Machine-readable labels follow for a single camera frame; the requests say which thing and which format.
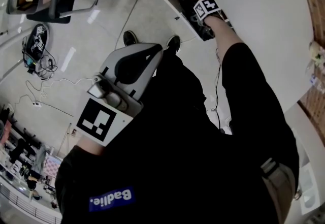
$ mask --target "foot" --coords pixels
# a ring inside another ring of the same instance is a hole
[[[174,35],[168,40],[166,51],[176,54],[179,51],[180,47],[181,39],[179,38],[179,36]]]
[[[132,31],[124,32],[123,41],[125,46],[129,46],[139,42],[136,35]]]

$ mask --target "cable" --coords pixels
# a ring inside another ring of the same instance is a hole
[[[51,54],[51,53],[49,53],[49,51],[44,47],[44,50],[52,57],[52,59],[53,59],[53,61],[54,61],[54,64],[52,64],[52,65],[49,65],[48,67],[46,67],[46,68],[44,68],[44,67],[42,67],[42,59],[44,58],[44,57],[48,57],[49,58],[49,56],[48,55],[43,55],[42,56],[42,58],[41,58],[41,60],[40,60],[40,67],[43,69],[42,71],[40,71],[40,72],[38,72],[38,75],[40,74],[40,73],[42,73],[43,71],[46,71],[46,72],[51,72],[51,73],[54,73],[54,72],[56,72],[56,70],[58,69],[58,67],[57,67],[57,65],[56,65],[56,60],[55,60],[55,58],[53,57],[53,55]]]
[[[31,84],[31,82],[29,80],[25,81],[26,87],[28,88],[28,90],[30,91],[30,93],[32,94],[32,96],[34,97],[34,101],[36,101],[36,97],[34,95],[34,93],[30,90],[30,88],[28,87],[27,83],[30,83],[30,85],[34,88],[34,86]]]
[[[87,78],[84,78],[84,79],[80,79],[80,80],[78,80],[76,83],[74,83],[74,82],[72,82],[72,81],[70,81],[70,80],[67,80],[67,79],[60,79],[60,80],[54,80],[52,83],[51,83],[51,85],[50,86],[46,86],[46,87],[43,87],[42,88],[42,85],[41,85],[41,89],[40,90],[37,90],[37,91],[41,91],[41,93],[40,93],[40,97],[39,97],[39,100],[41,100],[41,98],[46,98],[47,97],[47,93],[46,92],[44,92],[44,89],[45,88],[51,88],[52,87],[52,85],[55,83],[55,82],[60,82],[60,81],[62,81],[62,80],[65,80],[65,81],[67,81],[67,82],[69,82],[69,83],[71,83],[71,84],[73,84],[74,86],[76,86],[80,81],[82,81],[82,80],[92,80],[92,79],[87,79]]]
[[[20,100],[21,100],[23,97],[28,97],[28,98],[30,99],[30,101],[33,102],[33,101],[31,100],[31,98],[30,98],[30,96],[29,96],[28,94],[26,94],[26,95],[24,95],[24,96],[21,96],[21,97],[19,98],[18,103],[15,103],[15,109],[14,109],[14,110],[16,110],[16,105],[19,105]]]
[[[56,110],[58,110],[58,111],[60,111],[60,112],[62,112],[62,113],[64,113],[64,114],[66,114],[66,115],[68,115],[68,116],[70,116],[70,117],[73,117],[73,115],[71,115],[71,114],[69,114],[69,113],[67,113],[67,112],[65,112],[65,111],[63,111],[63,110],[60,110],[59,108],[56,108],[56,107],[54,107],[54,106],[52,106],[52,105],[46,104],[46,103],[41,102],[41,101],[38,101],[38,100],[36,100],[36,102],[41,103],[41,104],[43,104],[43,105],[45,105],[45,106],[49,106],[49,107],[51,107],[51,108],[54,108],[54,109],[56,109]]]
[[[128,14],[128,17],[127,17],[127,19],[126,19],[126,21],[125,21],[125,24],[123,25],[123,28],[122,28],[120,34],[118,35],[118,38],[117,38],[117,41],[116,41],[116,44],[115,44],[114,50],[116,50],[116,47],[117,47],[117,44],[118,44],[118,40],[120,39],[120,37],[121,37],[121,35],[122,35],[123,31],[124,31],[124,28],[125,28],[125,26],[126,26],[128,20],[130,19],[130,16],[131,16],[131,14],[132,14],[134,8],[136,7],[137,3],[138,3],[138,0],[135,1],[134,5],[132,6],[132,9],[131,9],[130,13]]]
[[[49,106],[49,107],[54,108],[54,109],[56,109],[56,110],[58,110],[58,111],[60,111],[60,112],[62,112],[62,113],[64,113],[64,114],[66,114],[66,115],[68,115],[68,116],[70,116],[70,117],[73,117],[73,115],[71,115],[71,114],[69,114],[69,113],[67,113],[67,112],[65,112],[65,111],[63,111],[63,110],[60,110],[59,108],[56,108],[56,107],[54,107],[54,106],[52,106],[52,105],[49,105],[49,104],[46,104],[46,103],[44,103],[44,102],[40,102],[40,101],[37,101],[37,100],[35,100],[35,101],[31,100],[31,98],[30,98],[30,96],[29,96],[28,94],[21,96],[21,97],[19,98],[18,103],[15,103],[15,108],[14,108],[15,111],[16,111],[16,105],[19,105],[20,100],[21,100],[23,97],[28,97],[32,103],[34,103],[34,102],[38,102],[38,103],[44,104],[45,106]]]
[[[64,137],[63,137],[63,139],[62,139],[62,142],[61,142],[60,148],[59,148],[59,150],[58,150],[57,153],[56,153],[56,156],[58,156],[58,154],[60,153],[60,150],[61,150],[61,148],[62,148],[62,145],[64,144],[64,141],[66,140],[67,134],[70,135],[70,126],[71,126],[71,123],[69,124],[68,129],[67,129],[66,133],[64,134]]]
[[[215,51],[215,54],[216,54],[216,56],[218,58],[218,53],[217,52],[218,52],[218,48]],[[215,84],[215,93],[216,93],[215,108],[211,109],[211,112],[216,112],[217,113],[218,123],[219,123],[219,130],[220,130],[221,125],[220,125],[220,117],[219,117],[219,114],[218,114],[218,111],[217,111],[218,104],[219,104],[219,97],[218,97],[217,87],[218,87],[218,82],[219,82],[219,77],[220,77],[220,69],[221,69],[221,64],[219,65],[218,74],[217,74],[217,76],[215,77],[215,80],[214,80],[214,82],[217,81],[217,83]]]
[[[182,43],[191,42],[191,41],[193,41],[194,39],[196,39],[196,37],[193,37],[192,39],[189,39],[189,40],[186,40],[186,41],[184,41],[184,42],[181,42],[181,44],[182,44]]]
[[[67,137],[67,154],[69,153],[70,127],[71,127],[71,123],[70,123],[70,125],[69,125],[68,137]]]

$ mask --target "electrical wire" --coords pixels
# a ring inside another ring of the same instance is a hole
[[[216,49],[215,54],[217,56],[217,59],[219,60],[217,51],[218,51],[218,48]],[[219,123],[219,130],[220,130],[221,125],[220,125],[220,117],[219,117],[219,114],[218,114],[218,111],[217,111],[218,104],[219,104],[219,97],[218,97],[217,87],[218,87],[218,82],[219,82],[219,77],[220,77],[220,70],[221,70],[221,64],[219,65],[218,74],[217,74],[217,76],[215,77],[215,80],[214,80],[214,83],[217,81],[215,83],[215,93],[216,93],[215,108],[211,109],[211,112],[216,112],[217,113],[218,123]]]
[[[117,40],[116,40],[116,44],[115,44],[114,50],[116,50],[116,47],[117,47],[117,44],[118,44],[118,40],[120,39],[120,37],[121,37],[121,35],[122,35],[123,31],[124,31],[124,28],[125,28],[127,22],[129,21],[129,19],[130,19],[130,17],[131,17],[131,14],[132,14],[134,8],[136,7],[138,1],[139,1],[139,0],[136,0],[136,1],[135,1],[135,3],[134,3],[133,6],[132,6],[132,9],[131,9],[130,13],[128,14],[128,17],[127,17],[127,19],[126,19],[126,21],[125,21],[125,23],[124,23],[124,25],[123,25],[123,28],[122,28],[122,30],[121,30],[121,32],[120,32],[120,34],[118,35],[118,38],[117,38]]]
[[[39,100],[41,100],[41,98],[46,98],[47,97],[47,93],[46,92],[44,92],[44,89],[45,88],[51,88],[52,87],[52,85],[55,83],[55,82],[61,82],[62,80],[64,80],[64,81],[67,81],[67,82],[69,82],[69,83],[71,83],[71,84],[73,84],[74,86],[76,86],[80,81],[82,81],[82,80],[92,80],[92,79],[87,79],[87,78],[83,78],[83,79],[80,79],[80,80],[78,80],[76,83],[74,83],[74,82],[72,82],[71,80],[68,80],[68,79],[65,79],[65,78],[63,78],[63,79],[60,79],[60,80],[54,80],[52,83],[51,83],[51,85],[50,86],[46,86],[46,87],[43,87],[42,88],[42,85],[41,85],[41,89],[40,90],[37,90],[37,91],[41,91],[41,93],[40,93],[40,97],[39,97]]]
[[[59,148],[59,150],[58,150],[57,153],[56,153],[56,156],[58,156],[58,154],[60,153],[60,150],[61,150],[61,148],[62,148],[62,145],[64,144],[64,141],[65,141],[66,138],[67,138],[67,135],[69,135],[69,136],[68,136],[68,140],[67,140],[67,154],[68,154],[68,152],[69,152],[69,143],[68,143],[68,141],[69,141],[69,137],[70,137],[70,127],[71,127],[71,123],[69,124],[68,129],[67,129],[66,133],[64,134],[64,137],[63,137],[63,139],[62,139],[62,142],[61,142],[60,148]]]
[[[52,105],[46,104],[46,103],[41,102],[41,101],[38,101],[38,100],[33,101],[33,100],[30,98],[30,96],[29,96],[28,94],[25,94],[25,95],[21,96],[21,97],[19,98],[18,103],[15,103],[15,108],[14,108],[15,111],[16,111],[16,106],[20,104],[20,101],[21,101],[21,99],[22,99],[23,97],[28,97],[32,103],[34,103],[34,102],[41,103],[41,104],[43,104],[43,105],[45,105],[45,106],[48,106],[48,107],[54,108],[54,109],[56,109],[56,110],[58,110],[58,111],[60,111],[60,112],[62,112],[62,113],[64,113],[64,114],[66,114],[66,115],[68,115],[68,116],[70,116],[70,117],[73,117],[73,115],[71,115],[71,114],[69,114],[69,113],[67,113],[67,112],[65,112],[65,111],[63,111],[63,110],[61,110],[61,109],[59,109],[59,108],[56,108],[55,106],[52,106]]]
[[[33,87],[33,85],[31,84],[31,82],[29,80],[26,80],[25,81],[25,84],[26,84],[26,87],[28,88],[28,90],[30,91],[30,93],[32,94],[33,98],[34,98],[34,101],[36,101],[36,97],[34,95],[34,93],[31,91],[31,89],[29,88],[29,86],[27,85],[27,83],[30,83],[30,85]]]
[[[193,41],[194,39],[196,39],[196,37],[193,37],[192,39],[189,39],[189,40],[186,40],[186,41],[184,41],[184,42],[181,42],[181,44],[182,44],[182,43],[191,42],[191,41]]]
[[[50,73],[52,73],[52,74],[51,74],[50,77],[47,78],[47,79],[50,79],[50,78],[53,77],[53,73],[56,72],[56,70],[58,69],[58,67],[57,67],[57,65],[56,65],[56,60],[55,60],[55,58],[53,57],[53,55],[52,55],[51,53],[49,53],[49,51],[48,51],[45,47],[44,47],[44,50],[45,50],[45,51],[46,51],[46,52],[47,52],[47,53],[52,57],[52,59],[50,59],[50,57],[49,57],[48,55],[43,55],[43,56],[42,56],[39,65],[40,65],[40,67],[41,67],[43,70],[37,72],[37,75],[38,75],[39,78],[42,79],[42,78],[44,78],[44,76],[46,75],[46,73],[50,72]],[[49,64],[49,61],[50,61],[50,60],[53,60],[53,61],[54,61],[54,64],[51,64],[51,65],[49,65],[49,66],[46,67],[46,68],[42,67],[42,60],[43,60],[43,58],[45,58],[45,57],[48,57],[48,61],[47,61],[48,64]]]

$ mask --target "bottle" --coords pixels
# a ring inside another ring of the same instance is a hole
[[[313,84],[313,86],[320,91],[322,94],[325,93],[325,86],[322,83],[322,81],[320,79],[318,79],[314,74],[311,75],[310,78],[310,82],[311,84]]]

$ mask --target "white floor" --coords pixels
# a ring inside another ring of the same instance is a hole
[[[6,1],[0,0],[0,5],[6,3]],[[58,67],[61,67],[72,47],[76,49],[76,52],[66,71],[61,72],[58,69],[53,79],[45,82],[43,86],[49,86],[53,80],[62,78],[73,82],[77,82],[82,78],[91,78],[99,70],[103,60],[114,50],[116,41],[118,41],[117,37],[135,1],[100,0],[96,7],[100,12],[92,24],[87,22],[91,13],[73,16],[70,24],[51,24],[52,44],[49,49],[54,55]],[[92,0],[76,0],[74,8],[86,8],[91,2]],[[202,42],[199,39],[194,39],[191,31],[181,20],[176,21],[175,16],[174,11],[163,0],[139,0],[126,24],[125,30],[133,30],[142,42],[155,42],[163,46],[170,36],[177,34],[181,37],[181,40],[185,43],[181,46],[179,56],[184,64],[200,79],[204,94],[207,97],[205,105],[208,114],[211,120],[216,123],[216,115],[211,112],[211,109],[215,106],[214,81],[219,67],[215,56],[215,41]],[[20,21],[20,15],[9,17],[9,28],[13,28],[10,36],[17,34],[19,26],[24,29],[34,24],[26,19],[22,24],[20,24]],[[5,37],[0,38],[0,43],[4,40]],[[122,39],[119,39],[118,47],[122,46]],[[4,73],[22,58],[21,42],[12,45],[0,55],[0,73]],[[219,96],[225,95],[221,86],[221,79],[220,77]],[[23,97],[18,105],[14,105],[25,94],[28,94],[33,99],[25,85],[26,80],[29,80],[35,88],[40,88],[40,79],[28,74],[27,69],[21,64],[0,85],[0,101],[1,103],[11,103],[16,108],[15,117],[20,126],[26,127],[30,132],[35,133],[40,140],[58,149],[64,133],[73,119],[45,105],[41,109],[35,108],[28,97]],[[87,90],[89,86],[90,81],[86,80],[81,81],[76,86],[66,81],[55,82],[50,89],[45,89],[47,97],[41,98],[41,101],[73,115],[80,93]],[[32,90],[39,100],[40,92]],[[221,110],[228,111],[228,105],[220,104],[220,107],[220,117],[225,119]],[[76,141],[77,139],[70,140],[69,149],[72,148]],[[62,152],[66,153],[66,143],[63,147],[64,151]]]

